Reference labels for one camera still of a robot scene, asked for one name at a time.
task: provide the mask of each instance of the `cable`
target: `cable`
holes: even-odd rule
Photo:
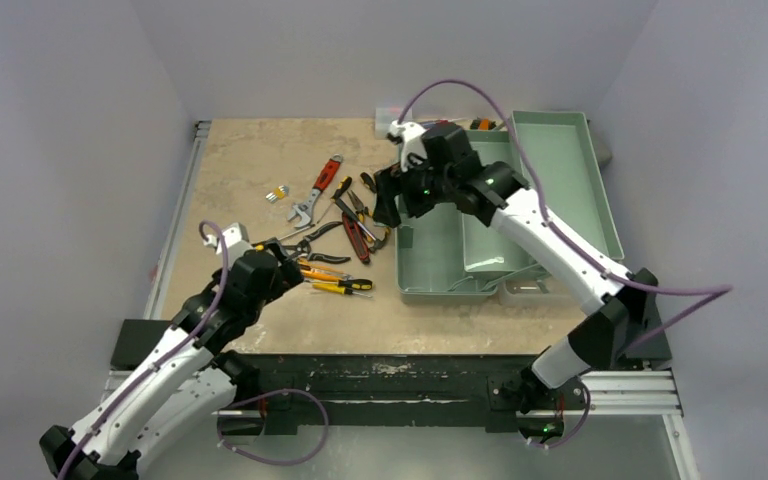
[[[685,308],[684,310],[676,314],[671,319],[662,323],[660,326],[653,328],[652,330],[646,332],[645,334],[637,337],[621,353],[624,353],[632,348],[638,347],[648,342],[649,340],[651,340],[658,334],[662,333],[666,329],[684,320],[691,313],[695,312],[696,310],[699,310],[705,305],[713,302],[714,300],[722,297],[726,293],[732,291],[734,287],[728,284],[718,285],[715,287],[703,287],[703,288],[656,287],[652,285],[646,285],[643,283],[635,282],[608,271],[608,269],[602,266],[602,264],[600,264],[598,260],[591,257],[587,252],[585,252],[581,247],[579,247],[571,238],[569,238],[557,225],[555,225],[555,223],[549,217],[549,207],[546,204],[546,196],[544,195],[544,192],[543,192],[543,183],[540,181],[540,177],[537,175],[537,171],[534,169],[534,167],[531,165],[531,162],[528,160],[528,157],[525,154],[525,149],[522,148],[522,144],[519,141],[519,136],[516,134],[516,129],[514,129],[510,119],[508,119],[508,117],[502,112],[502,109],[499,107],[499,105],[492,98],[490,98],[490,96],[484,90],[473,85],[472,83],[469,83],[464,80],[449,78],[444,80],[438,80],[428,85],[427,87],[420,90],[419,93],[414,95],[413,98],[410,99],[410,101],[408,101],[407,105],[405,105],[405,108],[402,110],[402,113],[399,115],[399,123],[404,121],[405,116],[407,115],[407,112],[411,109],[413,104],[416,103],[419,97],[421,97],[425,92],[427,92],[428,90],[431,90],[437,85],[442,85],[446,83],[461,85],[474,91],[475,93],[483,97],[484,100],[486,100],[487,103],[490,104],[490,106],[496,112],[496,115],[498,115],[499,118],[502,119],[502,122],[505,124],[505,128],[508,130],[508,134],[510,135],[511,140],[514,142],[514,146],[516,146],[517,153],[519,153],[523,167],[525,167],[526,171],[531,176],[531,180],[534,185],[534,190],[537,193],[537,201],[540,206],[540,214],[543,217],[543,221],[546,223],[549,229],[552,230],[552,232],[558,238],[561,239],[561,241],[563,241],[568,247],[570,247],[584,261],[589,263],[593,268],[595,268],[600,274],[602,274],[606,278],[609,278],[627,287],[635,288],[637,290],[642,290],[644,292],[659,293],[661,295],[668,295],[668,296],[678,296],[678,297],[703,296],[704,297],[698,302]]]
[[[554,443],[541,443],[534,445],[531,443],[531,439],[528,439],[526,441],[526,445],[533,446],[534,448],[540,448],[543,450],[551,450],[553,448],[560,447],[561,445],[569,442],[573,439],[573,437],[576,436],[576,434],[581,430],[581,427],[584,426],[584,422],[587,420],[587,417],[590,416],[590,404],[591,404],[591,397],[590,397],[590,389],[587,388],[587,385],[584,384],[584,382],[581,382],[581,391],[584,393],[584,411],[581,413],[581,418],[578,419],[578,423],[575,424],[574,427],[572,427],[572,430],[564,436],[561,437],[560,440]]]
[[[304,390],[298,390],[295,388],[282,388],[280,390],[274,390],[272,392],[267,392],[262,395],[258,395],[256,397],[249,398],[248,400],[243,400],[241,402],[233,403],[229,405],[228,409],[234,409],[234,408],[240,408],[245,405],[248,405],[250,403],[259,402],[263,399],[274,397],[276,395],[286,395],[289,393],[294,393],[296,395],[301,395],[303,397],[307,397],[310,401],[312,401],[318,408],[319,411],[322,413],[322,421],[323,421],[323,427],[322,427],[322,436],[319,437],[319,442],[316,444],[313,449],[305,454],[302,457],[295,458],[292,460],[275,460],[271,458],[265,458],[261,457],[259,455],[255,455],[251,452],[247,452],[245,450],[242,450],[240,448],[237,448],[234,445],[231,445],[228,440],[225,439],[225,436],[222,435],[222,431],[219,429],[219,420],[216,422],[216,435],[219,437],[219,445],[227,448],[228,450],[236,453],[237,455],[242,455],[246,458],[252,459],[256,462],[265,463],[267,465],[273,465],[276,467],[290,467],[293,465],[298,465],[300,463],[304,463],[314,456],[316,456],[317,453],[319,453],[320,450],[322,450],[322,447],[325,446],[325,441],[328,439],[328,413],[325,411],[325,405],[322,404],[322,402],[319,401],[318,398],[313,396],[313,394],[306,392]]]
[[[199,223],[199,234],[203,239],[207,239],[207,237],[204,234],[204,227],[210,227],[211,230],[213,230],[216,233],[216,237],[219,239],[219,245],[222,248],[222,273],[220,275],[219,279],[219,287],[216,289],[216,294],[213,296],[213,301],[210,302],[210,306],[207,307],[207,310],[205,310],[204,315],[201,317],[201,321],[196,325],[196,328],[190,332],[187,337],[182,340],[180,343],[175,345],[172,349],[170,349],[168,352],[166,352],[163,356],[161,356],[159,359],[157,359],[156,362],[154,362],[154,365],[157,366],[157,369],[159,369],[164,363],[166,363],[167,360],[174,357],[184,346],[189,343],[190,340],[196,337],[201,331],[204,329],[205,325],[207,325],[208,320],[210,320],[210,317],[213,316],[214,313],[216,313],[216,309],[219,308],[219,301],[222,298],[222,293],[225,291],[225,284],[228,282],[228,265],[230,264],[230,261],[228,259],[228,247],[225,244],[225,237],[222,234],[222,229],[219,228],[218,225],[216,225],[213,222],[210,222],[208,220],[202,220]],[[107,421],[108,418],[110,418],[110,415],[113,414],[113,412],[116,410],[119,405],[122,404],[123,401],[130,395],[138,386],[140,386],[152,373],[154,373],[156,370],[153,368],[147,368],[142,371],[130,384],[128,384],[125,388],[122,389],[121,392],[110,401],[110,404],[107,406],[104,411],[101,412],[101,414],[98,416],[95,422],[93,422],[92,425],[90,425],[89,431],[84,434],[84,436],[78,441],[78,443],[75,444],[75,448],[72,449],[72,451],[69,453],[69,456],[66,457],[66,461],[63,462],[63,466],[60,468],[60,472],[57,474],[57,480],[65,480],[66,474],[69,472],[69,469],[72,468],[72,464],[75,462],[75,458],[78,457],[78,453],[81,452],[85,446],[87,446],[87,443],[89,443],[90,438],[93,436],[93,432],[97,432],[99,428],[104,424],[104,422]]]

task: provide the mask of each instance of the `work surface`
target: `work surface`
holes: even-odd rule
[[[286,216],[292,202],[304,201],[328,158],[342,154],[343,165],[323,194],[351,175],[352,190],[370,209],[372,194],[358,175],[393,162],[395,148],[373,137],[372,119],[221,119],[210,128],[195,182],[184,233],[170,273],[163,318],[178,312],[219,266],[202,246],[198,223],[246,226],[252,241],[292,230]],[[270,204],[265,195],[288,185],[288,198]],[[328,205],[321,198],[318,218]],[[338,220],[336,207],[323,221]],[[301,235],[288,242],[295,243]],[[395,249],[389,243],[362,265],[342,228],[313,242],[316,252],[351,256],[340,268],[375,282],[373,299],[338,296],[299,285],[268,305],[260,321],[230,348],[252,353],[538,353],[583,318],[575,307],[511,308],[491,297],[481,305],[408,306],[396,288]]]

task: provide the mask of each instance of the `red-handled wrench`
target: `red-handled wrench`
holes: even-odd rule
[[[337,175],[337,170],[340,168],[340,164],[343,163],[343,156],[340,154],[332,155],[328,159],[328,163],[319,172],[319,176],[316,177],[316,182],[313,184],[313,189],[310,191],[307,200],[304,203],[294,203],[290,209],[290,213],[287,215],[287,221],[289,222],[294,217],[298,216],[299,221],[296,222],[296,228],[305,228],[313,222],[313,204],[316,203],[316,199],[322,194],[322,191],[328,188],[331,180]]]

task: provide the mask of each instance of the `yellow screwdriver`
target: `yellow screwdriver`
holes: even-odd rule
[[[334,191],[334,195],[331,195],[331,203],[328,204],[328,208],[326,208],[325,211],[322,212],[322,215],[319,216],[319,220],[316,221],[317,224],[321,222],[323,218],[325,218],[325,214],[328,213],[328,210],[331,210],[331,205],[334,205],[337,202],[337,199],[342,197],[343,194],[346,193],[346,190],[348,190],[351,186],[352,177],[343,177],[343,179],[340,180],[340,184],[337,185],[337,190]]]
[[[360,295],[361,297],[372,298],[372,295],[358,293],[351,288],[341,287],[339,285],[334,285],[333,283],[314,283],[312,285],[313,288],[317,290],[324,290],[326,292],[339,293],[340,295]]]

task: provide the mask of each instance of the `tool handle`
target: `tool handle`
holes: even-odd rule
[[[370,192],[378,193],[378,189],[375,187],[375,180],[372,179],[370,174],[366,172],[361,173],[360,182],[363,183]]]
[[[311,278],[313,280],[321,280],[323,282],[340,282],[342,279],[340,277],[335,277],[334,275],[328,275],[327,273],[322,272],[313,272],[310,270],[303,270],[302,275],[305,276],[305,278]]]
[[[338,287],[333,283],[312,283],[311,286],[313,286],[313,288],[317,290],[324,290],[326,292],[339,293],[340,295],[351,295],[351,293],[346,293],[346,289],[344,287]]]
[[[340,180],[340,184],[337,185],[337,190],[334,190],[334,195],[331,195],[331,201],[333,202],[342,197],[343,194],[346,193],[346,190],[348,190],[351,186],[352,177],[343,177],[343,179]]]
[[[322,171],[319,172],[319,177],[317,177],[316,183],[313,184],[313,189],[321,192],[328,188],[331,180],[337,175],[337,170],[340,168],[341,163],[343,163],[342,155],[333,155],[329,158],[328,163],[326,163]]]
[[[366,246],[366,241],[363,239],[363,234],[358,230],[357,223],[346,215],[345,212],[343,213],[343,229],[346,230],[346,236],[349,237],[349,242],[351,242],[358,260],[364,265],[368,264],[369,247]]]
[[[323,272],[334,273],[336,274],[336,276],[345,278],[345,279],[352,278],[352,276],[349,275],[348,273],[342,270],[337,270],[336,268],[326,267],[325,265],[311,265],[308,259],[304,257],[299,258],[299,266],[307,270],[321,270]]]
[[[324,262],[339,265],[341,263],[351,262],[351,257],[335,257],[333,255],[326,255],[324,253],[309,253],[307,259],[311,262]]]
[[[304,238],[308,242],[312,242],[338,226],[340,226],[340,222],[338,220],[334,220],[333,222],[328,222],[322,225],[321,227],[317,228],[314,232],[308,235],[305,235]]]
[[[351,288],[353,290],[372,290],[372,280],[365,278],[354,278],[352,280],[340,280],[337,282],[338,287]]]

